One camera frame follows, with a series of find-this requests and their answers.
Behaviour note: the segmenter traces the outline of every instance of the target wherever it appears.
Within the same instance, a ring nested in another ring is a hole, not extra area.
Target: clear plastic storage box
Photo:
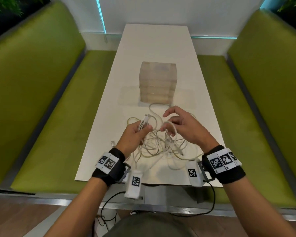
[[[171,104],[177,81],[176,64],[143,62],[139,72],[140,101]]]

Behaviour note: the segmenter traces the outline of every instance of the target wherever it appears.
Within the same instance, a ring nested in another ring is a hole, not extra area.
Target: green cushion
[[[296,199],[223,56],[197,56],[225,142],[248,179],[271,203],[296,206]],[[228,203],[215,188],[218,203]]]
[[[60,2],[0,39],[0,183],[84,46]]]
[[[228,53],[296,176],[296,30],[258,10]]]
[[[11,188],[78,193],[76,172],[101,101],[115,51],[89,51],[48,119]]]

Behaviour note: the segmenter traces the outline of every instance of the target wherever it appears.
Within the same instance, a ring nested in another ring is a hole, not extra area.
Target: tabletop
[[[129,117],[142,119],[145,114],[152,114],[149,104],[139,98],[143,61],[176,63],[178,81],[173,105],[193,113],[224,145],[187,26],[126,24],[75,180],[90,178],[101,155],[111,149],[111,141],[118,142]],[[162,105],[151,108],[160,116],[167,109]],[[199,154],[201,149],[191,143],[184,150],[184,156],[189,158]],[[141,158],[138,169],[144,172],[142,183],[190,185],[185,161],[172,155]],[[217,180],[212,184],[221,186]]]

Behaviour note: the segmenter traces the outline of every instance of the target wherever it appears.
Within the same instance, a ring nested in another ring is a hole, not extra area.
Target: forearm
[[[246,177],[224,184],[223,187],[241,225],[249,236],[296,236],[296,231],[291,225]]]
[[[87,185],[56,220],[45,237],[86,236],[107,191],[103,180],[91,177]]]

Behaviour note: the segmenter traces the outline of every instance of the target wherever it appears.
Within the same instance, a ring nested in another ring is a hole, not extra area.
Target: left hand
[[[140,121],[129,124],[115,146],[115,148],[123,152],[126,159],[136,150],[145,136],[152,131],[151,125],[147,125],[145,128],[138,131],[139,125]]]

